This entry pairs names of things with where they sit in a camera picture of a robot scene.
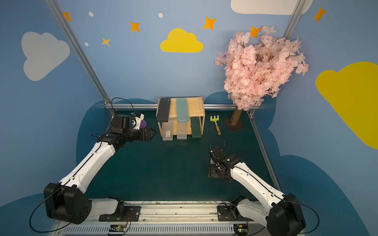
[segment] tree trunk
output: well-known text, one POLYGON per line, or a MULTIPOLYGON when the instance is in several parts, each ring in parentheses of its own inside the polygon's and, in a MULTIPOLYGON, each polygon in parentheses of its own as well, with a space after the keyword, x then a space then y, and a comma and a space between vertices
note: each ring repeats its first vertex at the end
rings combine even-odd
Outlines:
POLYGON ((235 108, 235 111, 234 113, 232 114, 232 117, 231 117, 231 125, 235 126, 239 119, 240 119, 240 115, 242 114, 243 110, 238 110, 237 108, 235 108))

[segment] dark green table surface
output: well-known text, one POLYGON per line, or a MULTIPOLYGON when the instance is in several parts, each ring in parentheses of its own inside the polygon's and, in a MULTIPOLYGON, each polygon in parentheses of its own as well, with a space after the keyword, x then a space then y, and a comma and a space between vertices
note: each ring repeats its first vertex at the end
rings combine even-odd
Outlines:
POLYGON ((156 111, 141 111, 148 126, 157 130, 151 141, 126 144, 100 169, 85 193, 89 198, 117 197, 126 201, 232 201, 240 195, 255 197, 240 183, 209 178, 210 144, 223 146, 210 116, 219 115, 218 125, 225 137, 226 154, 236 154, 263 180, 273 186, 246 112, 246 128, 228 132, 222 119, 233 111, 206 111, 203 136, 163 141, 156 111))

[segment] yellow star decal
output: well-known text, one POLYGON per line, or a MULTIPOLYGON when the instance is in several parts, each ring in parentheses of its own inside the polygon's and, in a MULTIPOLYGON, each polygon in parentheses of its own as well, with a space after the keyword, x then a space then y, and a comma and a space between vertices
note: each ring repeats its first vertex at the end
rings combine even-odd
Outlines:
POLYGON ((205 23, 205 26, 203 27, 203 29, 212 29, 214 30, 214 22, 216 21, 216 19, 209 19, 207 17, 206 18, 206 23, 205 23))
POLYGON ((257 33, 260 31, 261 28, 255 29, 251 26, 251 36, 257 38, 257 33))
POLYGON ((327 11, 323 11, 322 10, 322 7, 319 8, 319 11, 318 13, 314 16, 313 19, 316 19, 318 22, 320 21, 320 18, 322 18, 322 16, 324 15, 324 13, 326 13, 327 11))
POLYGON ((107 44, 107 45, 110 47, 110 45, 109 45, 109 41, 110 41, 110 39, 105 40, 103 37, 101 37, 101 38, 102 38, 102 40, 103 40, 102 44, 107 44))
POLYGON ((69 13, 69 12, 65 12, 65 13, 63 13, 63 14, 64 14, 64 16, 66 17, 67 21, 72 22, 72 20, 71 20, 71 18, 70 18, 70 13, 69 13))
POLYGON ((139 32, 139 23, 133 23, 130 21, 130 24, 131 24, 131 32, 133 31, 138 31, 139 32))

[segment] wooden crate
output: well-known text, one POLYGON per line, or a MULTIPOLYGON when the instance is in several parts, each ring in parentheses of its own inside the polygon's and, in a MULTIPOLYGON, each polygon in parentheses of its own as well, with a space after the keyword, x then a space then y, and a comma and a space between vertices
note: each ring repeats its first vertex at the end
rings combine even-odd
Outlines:
MULTIPOLYGON (((169 118, 176 118, 173 120, 173 135, 177 135, 177 113, 176 113, 176 99, 177 98, 171 98, 170 99, 170 108, 169 108, 169 118)), ((205 125, 205 107, 203 105, 203 98, 201 97, 187 97, 186 98, 188 102, 188 111, 189 111, 189 117, 199 117, 200 118, 200 126, 201 126, 201 134, 203 135, 203 127, 205 125)), ((158 115, 159 111, 159 104, 160 104, 160 97, 158 101, 158 108, 156 109, 156 116, 158 115)), ((161 130, 161 122, 158 122, 159 130, 160 130, 160 136, 163 136, 162 130, 161 130)), ((187 134, 192 134, 192 128, 191 128, 191 121, 189 118, 189 121, 187 123, 187 134)))

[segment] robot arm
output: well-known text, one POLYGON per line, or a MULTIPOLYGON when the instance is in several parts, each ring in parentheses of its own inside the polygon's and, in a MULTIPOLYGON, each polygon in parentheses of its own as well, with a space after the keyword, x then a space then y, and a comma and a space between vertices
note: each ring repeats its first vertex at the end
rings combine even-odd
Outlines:
POLYGON ((254 203, 239 197, 231 205, 237 209, 232 215, 252 219, 267 227, 272 236, 294 236, 306 227, 298 199, 285 195, 256 175, 236 155, 227 156, 220 147, 210 151, 214 164, 209 176, 220 179, 235 179, 251 192, 260 202, 254 203))
POLYGON ((154 137, 156 130, 140 128, 143 118, 144 115, 139 112, 135 116, 115 115, 109 132, 103 133, 97 139, 80 164, 59 183, 50 183, 45 187, 43 193, 48 217, 80 224, 88 216, 115 214, 117 217, 123 214, 122 200, 89 200, 84 193, 105 162, 126 142, 151 140, 154 137))

